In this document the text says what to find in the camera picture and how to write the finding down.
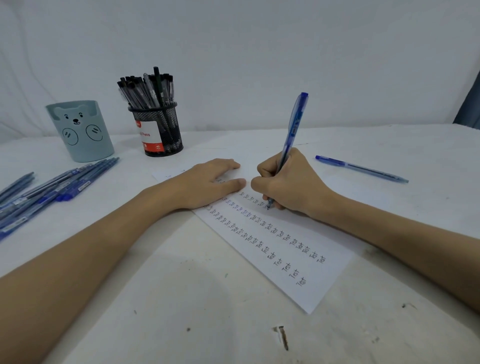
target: pile of blue pens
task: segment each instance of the pile of blue pens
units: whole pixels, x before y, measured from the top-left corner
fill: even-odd
[[[126,76],[117,82],[122,97],[132,109],[154,109],[170,106],[175,102],[173,76],[160,74],[154,67],[154,74],[144,73],[144,77]]]
[[[0,241],[51,203],[70,201],[76,197],[112,168],[118,160],[119,158],[103,159],[97,163],[68,170],[17,197],[15,196],[18,193],[32,183],[34,173],[31,172],[16,180],[0,192],[0,204],[3,204],[0,205]]]

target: circle drawing on cup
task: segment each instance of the circle drawing on cup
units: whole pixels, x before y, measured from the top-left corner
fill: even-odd
[[[63,129],[61,131],[61,136],[63,140],[65,140],[65,142],[70,146],[74,146],[75,144],[78,143],[78,134],[73,129],[70,129],[70,128]]]
[[[85,131],[87,133],[87,136],[90,139],[95,140],[96,142],[99,142],[100,140],[103,139],[102,131],[96,125],[93,125],[93,124],[88,125]]]

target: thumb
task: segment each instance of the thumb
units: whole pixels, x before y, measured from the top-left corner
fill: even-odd
[[[252,189],[254,191],[260,192],[261,194],[264,194],[266,196],[270,196],[268,191],[271,179],[272,177],[255,177],[250,182],[250,186],[252,186]]]
[[[221,193],[221,196],[219,198],[222,198],[223,196],[226,196],[228,194],[241,190],[243,187],[245,187],[246,184],[247,184],[247,181],[244,178],[237,178],[235,180],[230,180],[224,183],[220,183],[218,185]]]

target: chipped table surface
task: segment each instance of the chipped table surface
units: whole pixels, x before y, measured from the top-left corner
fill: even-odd
[[[49,207],[3,241],[0,275],[154,184],[155,168],[173,167],[173,161],[206,148],[262,146],[273,154],[284,138],[285,130],[183,133],[185,150],[169,160],[145,156],[136,135],[113,136],[120,163],[83,195]],[[296,144],[309,156],[392,166],[389,172],[410,180],[408,189],[320,163],[314,167],[321,176],[338,174],[390,194],[391,212],[480,237],[480,131],[459,125],[303,129]],[[31,170],[46,180],[76,165],[57,137],[12,141],[0,145],[0,156],[0,185]],[[288,351],[273,330],[279,326]],[[479,362],[480,316],[379,250],[355,257],[306,315],[190,211],[165,217],[138,240],[45,360]]]

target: forearm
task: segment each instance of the forearm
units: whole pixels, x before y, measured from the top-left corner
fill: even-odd
[[[478,239],[339,195],[332,199],[328,212],[317,206],[309,215],[388,252],[480,312]]]
[[[172,208],[140,193],[0,279],[0,363],[37,363],[138,237]]]

